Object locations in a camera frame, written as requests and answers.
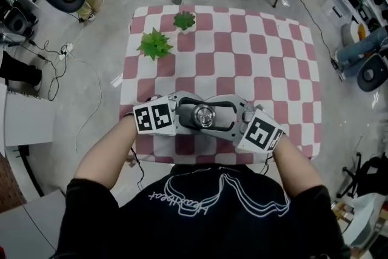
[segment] checkered tablecloth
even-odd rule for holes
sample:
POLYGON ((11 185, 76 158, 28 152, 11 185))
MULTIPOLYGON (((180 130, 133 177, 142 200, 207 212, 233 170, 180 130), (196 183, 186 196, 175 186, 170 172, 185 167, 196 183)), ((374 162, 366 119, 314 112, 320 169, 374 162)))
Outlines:
MULTIPOLYGON (((201 5, 138 8, 130 24, 120 118, 154 95, 185 90, 207 99, 237 94, 262 104, 309 158, 321 142, 321 91, 311 32, 270 14, 201 5), (194 30, 174 25, 175 14, 194 12, 194 30), (136 49, 152 28, 169 37, 171 55, 152 61, 136 49)), ((163 163, 252 164, 263 155, 236 153, 232 143, 205 135, 139 135, 136 153, 163 163)))

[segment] power strip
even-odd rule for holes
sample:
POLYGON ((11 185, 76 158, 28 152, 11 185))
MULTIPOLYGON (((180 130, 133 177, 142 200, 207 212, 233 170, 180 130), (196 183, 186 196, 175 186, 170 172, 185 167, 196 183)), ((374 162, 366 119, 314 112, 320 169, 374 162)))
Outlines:
POLYGON ((69 42, 65 43, 65 47, 61 50, 63 54, 59 56, 59 60, 62 61, 65 58, 65 56, 69 56, 69 54, 71 54, 72 51, 74 51, 73 44, 69 42))

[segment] black t-shirt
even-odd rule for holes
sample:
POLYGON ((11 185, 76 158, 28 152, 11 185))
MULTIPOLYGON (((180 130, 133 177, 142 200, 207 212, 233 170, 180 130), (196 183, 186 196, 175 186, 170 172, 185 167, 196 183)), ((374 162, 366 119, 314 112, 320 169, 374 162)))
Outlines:
POLYGON ((119 208, 72 180, 55 258, 350 258, 324 186, 289 199, 269 177, 191 167, 119 208))

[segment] concrete floor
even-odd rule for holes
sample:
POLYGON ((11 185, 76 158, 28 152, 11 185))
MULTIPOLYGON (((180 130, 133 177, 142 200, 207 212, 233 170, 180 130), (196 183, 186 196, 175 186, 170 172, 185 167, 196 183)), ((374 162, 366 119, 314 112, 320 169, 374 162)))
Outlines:
MULTIPOLYGON (((333 53, 341 47, 340 31, 321 11, 325 0, 303 1, 321 27, 324 40, 333 53)), ((323 91, 323 141, 320 155, 313 163, 323 175, 332 195, 343 182, 341 168, 352 165, 356 147, 367 157, 385 149, 380 142, 383 123, 387 119, 386 85, 382 86, 378 96, 376 92, 360 91, 354 81, 340 82, 330 64, 329 53, 322 42, 321 34, 300 0, 279 0, 277 8, 272 8, 273 0, 184 0, 184 2, 272 13, 296 19, 310 27, 323 91)), ((102 103, 79 134, 77 153, 75 136, 98 105, 99 87, 90 66, 69 58, 66 74, 59 80, 60 88, 54 101, 57 111, 54 142, 31 146, 29 162, 44 191, 49 192, 56 187, 64 190, 86 151, 118 121, 120 86, 115 87, 112 82, 122 73, 128 24, 133 12, 140 6, 168 3, 169 0, 105 0, 96 21, 85 25, 72 55, 89 62, 96 70, 101 81, 102 103)), ((81 24, 71 16, 55 10, 44 0, 39 0, 37 5, 42 9, 42 14, 35 42, 42 46, 44 41, 49 39, 49 48, 59 49, 66 42, 74 42, 77 39, 82 28, 81 24)), ((22 50, 16 54, 19 59, 43 66, 40 59, 32 59, 32 56, 31 53, 22 50)), ((57 68, 61 73, 64 62, 59 62, 57 68)), ((44 80, 39 94, 46 98, 54 73, 49 65, 44 65, 43 69, 44 80)), ((170 170, 168 164, 143 163, 142 166, 145 169, 143 186, 161 178, 170 170)), ((252 167, 259 172, 262 166, 257 164, 252 167)), ((270 165, 268 175, 278 180, 274 164, 270 165)), ((113 189, 120 204, 137 193, 136 183, 140 176, 137 166, 132 169, 127 165, 124 166, 120 179, 113 189)))

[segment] potted plant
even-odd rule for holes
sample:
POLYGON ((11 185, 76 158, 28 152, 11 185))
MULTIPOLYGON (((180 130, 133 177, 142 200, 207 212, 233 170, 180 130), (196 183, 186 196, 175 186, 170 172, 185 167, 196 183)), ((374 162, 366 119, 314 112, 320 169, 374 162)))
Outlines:
POLYGON ((154 61, 156 57, 162 58, 171 54, 169 50, 173 47, 167 43, 168 38, 152 28, 151 33, 143 33, 141 45, 137 51, 143 51, 145 56, 149 56, 154 61))
POLYGON ((174 16, 174 25, 182 30, 183 34, 187 34, 193 30, 195 24, 195 16, 193 13, 183 11, 174 16))

